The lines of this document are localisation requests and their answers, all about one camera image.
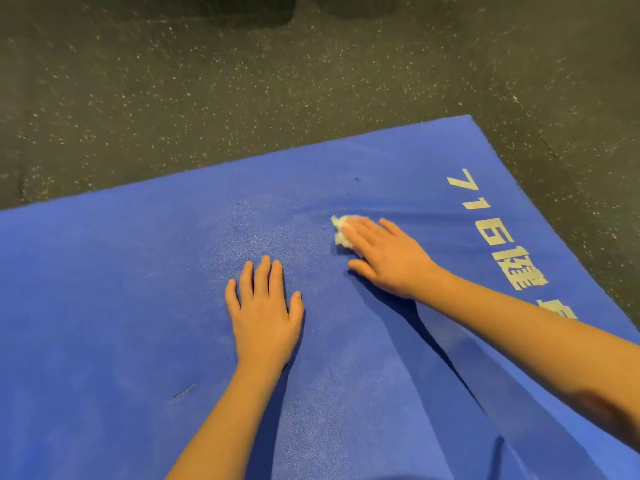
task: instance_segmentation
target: person's left hand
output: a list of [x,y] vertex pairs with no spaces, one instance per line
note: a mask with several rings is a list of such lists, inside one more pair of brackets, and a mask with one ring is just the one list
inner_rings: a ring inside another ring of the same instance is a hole
[[262,369],[280,376],[300,336],[305,308],[300,291],[293,293],[289,311],[284,299],[282,265],[264,256],[253,277],[253,263],[244,264],[240,276],[240,302],[236,281],[229,280],[225,299],[231,315],[238,368]]

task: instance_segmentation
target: chinese character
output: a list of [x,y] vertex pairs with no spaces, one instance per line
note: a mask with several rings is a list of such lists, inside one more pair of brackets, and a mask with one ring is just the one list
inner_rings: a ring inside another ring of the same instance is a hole
[[541,299],[539,299],[538,306],[540,306],[541,308],[546,308],[548,310],[551,310],[552,312],[557,313],[561,317],[578,320],[578,317],[575,316],[572,309],[566,305],[563,305],[559,299],[552,299],[550,301],[542,301]]
[[[511,234],[509,234],[502,221],[498,218],[476,221],[476,227],[478,231],[480,231],[480,234],[482,234],[482,237],[484,237],[484,240],[492,246],[496,246],[497,244],[504,244],[506,242],[498,232],[498,229],[502,231],[504,236],[507,238],[507,241],[513,242]],[[492,235],[486,233],[488,230],[492,232]]]
[[531,262],[529,253],[522,246],[516,249],[492,253],[502,272],[517,291],[530,286],[546,285],[548,281]]

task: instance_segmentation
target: dark gray floor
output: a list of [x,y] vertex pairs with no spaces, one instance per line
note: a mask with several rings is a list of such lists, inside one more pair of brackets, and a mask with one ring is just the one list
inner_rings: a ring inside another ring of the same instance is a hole
[[0,206],[471,114],[640,324],[640,0],[3,0]]

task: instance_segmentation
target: bare forearm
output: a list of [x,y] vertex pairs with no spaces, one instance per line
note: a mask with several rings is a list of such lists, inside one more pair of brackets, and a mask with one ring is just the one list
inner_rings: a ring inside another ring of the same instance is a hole
[[416,298],[640,451],[640,347],[444,270],[426,276]]
[[259,369],[238,368],[166,480],[242,480],[277,379]]

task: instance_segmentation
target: blue vinyl surface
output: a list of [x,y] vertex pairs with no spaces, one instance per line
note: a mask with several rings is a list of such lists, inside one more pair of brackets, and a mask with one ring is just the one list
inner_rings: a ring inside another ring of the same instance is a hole
[[[478,190],[449,183],[463,168]],[[640,455],[480,339],[348,273],[343,214],[391,219],[453,273],[640,343],[471,118],[295,148],[0,213],[0,477],[162,478],[234,370],[224,286],[263,254],[307,314],[247,478],[640,476]],[[476,221],[494,218],[513,242],[485,240]],[[510,284],[492,253],[516,246],[547,284]]]

